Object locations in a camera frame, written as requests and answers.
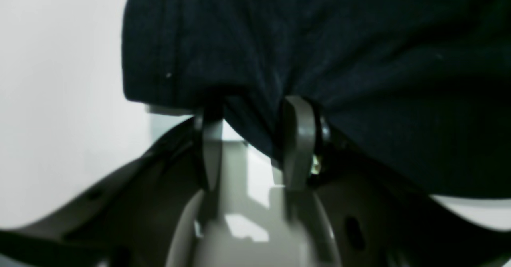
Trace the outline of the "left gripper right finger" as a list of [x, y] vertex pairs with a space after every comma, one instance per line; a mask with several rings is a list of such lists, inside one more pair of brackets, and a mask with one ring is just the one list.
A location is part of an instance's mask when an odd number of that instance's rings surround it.
[[318, 259], [340, 267], [503, 267], [510, 232], [457, 216], [376, 163], [300, 96], [282, 103], [283, 183]]

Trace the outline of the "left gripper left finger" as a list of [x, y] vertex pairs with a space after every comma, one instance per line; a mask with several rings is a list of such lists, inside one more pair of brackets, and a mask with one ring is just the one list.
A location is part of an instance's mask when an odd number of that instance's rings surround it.
[[212, 101], [35, 223], [1, 231], [1, 254], [33, 267], [164, 267], [188, 202], [215, 194], [221, 102]]

